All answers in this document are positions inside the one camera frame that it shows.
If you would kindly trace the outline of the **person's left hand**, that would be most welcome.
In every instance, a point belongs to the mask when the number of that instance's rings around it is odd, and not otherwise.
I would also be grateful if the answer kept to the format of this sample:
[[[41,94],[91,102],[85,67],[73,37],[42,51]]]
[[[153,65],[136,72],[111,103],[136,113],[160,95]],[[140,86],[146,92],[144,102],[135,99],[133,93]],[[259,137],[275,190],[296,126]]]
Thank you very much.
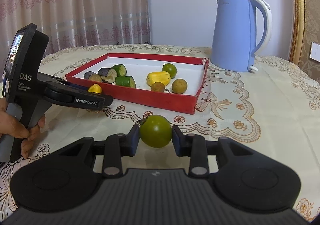
[[[42,116],[38,123],[28,130],[16,118],[7,114],[7,107],[8,103],[6,99],[1,98],[1,135],[5,134],[23,139],[21,143],[21,156],[27,159],[35,140],[40,137],[41,129],[45,126],[46,116]]]

